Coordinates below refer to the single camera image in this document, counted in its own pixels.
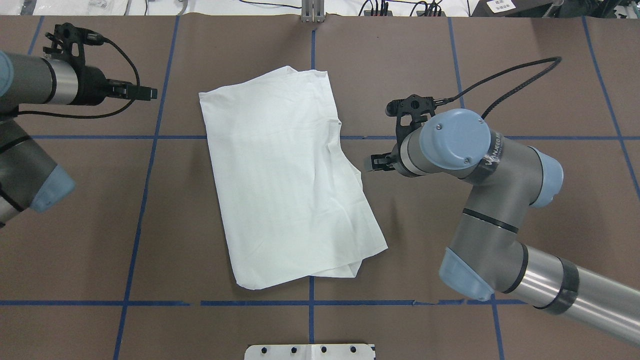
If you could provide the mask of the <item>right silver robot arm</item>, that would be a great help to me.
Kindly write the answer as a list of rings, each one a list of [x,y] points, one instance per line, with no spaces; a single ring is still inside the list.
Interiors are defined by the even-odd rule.
[[[406,177],[449,174],[471,184],[454,237],[439,266],[450,289],[478,301],[507,294],[535,309],[639,346],[639,292],[517,239],[529,208],[553,201],[563,186],[554,159],[492,130],[464,108],[431,114],[392,101],[397,143],[371,155],[368,171]]]

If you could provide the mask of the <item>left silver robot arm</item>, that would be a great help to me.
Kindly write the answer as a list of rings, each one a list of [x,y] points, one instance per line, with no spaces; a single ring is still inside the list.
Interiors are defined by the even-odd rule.
[[[43,213],[70,195],[75,180],[39,144],[26,121],[35,117],[98,120],[116,116],[134,102],[156,100],[159,91],[133,80],[112,79],[86,63],[82,52],[50,55],[1,53],[1,226],[25,210]],[[122,108],[98,115],[24,110],[24,105],[92,107],[105,99]]]

